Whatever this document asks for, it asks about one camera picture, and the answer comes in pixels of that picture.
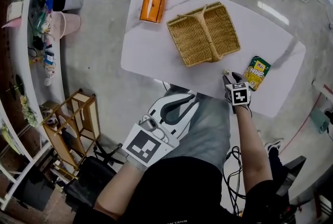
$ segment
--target wicker basket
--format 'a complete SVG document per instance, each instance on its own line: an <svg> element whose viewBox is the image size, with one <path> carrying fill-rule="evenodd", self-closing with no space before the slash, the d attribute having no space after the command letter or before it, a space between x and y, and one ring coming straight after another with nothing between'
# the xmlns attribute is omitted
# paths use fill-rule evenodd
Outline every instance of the wicker basket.
<svg viewBox="0 0 333 224"><path fill-rule="evenodd" d="M234 25L220 2L178 15L166 24L187 67L216 62L240 50Z"/></svg>

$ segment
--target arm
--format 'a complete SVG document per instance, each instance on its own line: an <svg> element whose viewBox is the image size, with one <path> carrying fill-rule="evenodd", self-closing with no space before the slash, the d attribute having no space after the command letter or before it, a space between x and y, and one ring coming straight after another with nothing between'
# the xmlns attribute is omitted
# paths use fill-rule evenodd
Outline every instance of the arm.
<svg viewBox="0 0 333 224"><path fill-rule="evenodd" d="M99 194L95 209L118 220L125 212L144 171L126 162Z"/></svg>
<svg viewBox="0 0 333 224"><path fill-rule="evenodd" d="M251 118L251 113L244 107L235 106L239 137L245 193L259 182L272 180L272 172L268 156L257 129Z"/></svg>

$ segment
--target red wire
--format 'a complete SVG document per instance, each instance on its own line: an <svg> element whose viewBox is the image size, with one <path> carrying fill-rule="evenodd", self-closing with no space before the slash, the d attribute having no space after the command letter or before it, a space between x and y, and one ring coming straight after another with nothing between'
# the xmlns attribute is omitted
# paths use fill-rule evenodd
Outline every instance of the red wire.
<svg viewBox="0 0 333 224"><path fill-rule="evenodd" d="M314 107L317 105L318 101L319 101L319 98L321 97L322 93L319 94L316 102L314 103L311 111L314 109ZM301 129L303 128L304 124L306 123L306 121L308 120L308 118L310 117L310 114L311 114L311 111L310 113L308 114L308 116L306 117L305 121L303 122L303 124L301 125L301 127L298 129L298 131L295 133L295 135L292 137L292 139L287 143L287 145L281 150L279 151L279 155L281 155L281 153L287 148L287 146L290 145L290 143L293 141L293 139L296 137L296 135L301 131Z"/></svg>

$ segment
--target sneaker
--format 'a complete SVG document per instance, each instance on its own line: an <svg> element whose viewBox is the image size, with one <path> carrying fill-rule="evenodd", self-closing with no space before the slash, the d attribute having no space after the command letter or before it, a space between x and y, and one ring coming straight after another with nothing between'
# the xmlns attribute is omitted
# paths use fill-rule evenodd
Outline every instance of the sneaker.
<svg viewBox="0 0 333 224"><path fill-rule="evenodd" d="M265 149L266 149L267 153L269 153L269 151L272 148L276 148L277 150L279 150L283 140L284 140L283 138L280 138L280 139L277 139L274 142L270 142L270 143L265 144Z"/></svg>

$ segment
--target white table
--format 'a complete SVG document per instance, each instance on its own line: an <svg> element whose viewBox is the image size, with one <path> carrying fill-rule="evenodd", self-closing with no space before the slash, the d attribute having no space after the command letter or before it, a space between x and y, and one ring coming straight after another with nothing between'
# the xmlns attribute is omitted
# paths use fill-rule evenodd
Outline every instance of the white table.
<svg viewBox="0 0 333 224"><path fill-rule="evenodd" d="M220 1L234 23L241 50L215 63L186 67L171 38L166 22L205 4ZM273 22L228 0L166 0L160 24L139 21L143 0L131 0L123 42L121 67L193 91L224 98L222 72L244 74L251 59L260 56L270 64L265 80L252 92L251 109L274 117L285 101L299 72L305 46Z"/></svg>

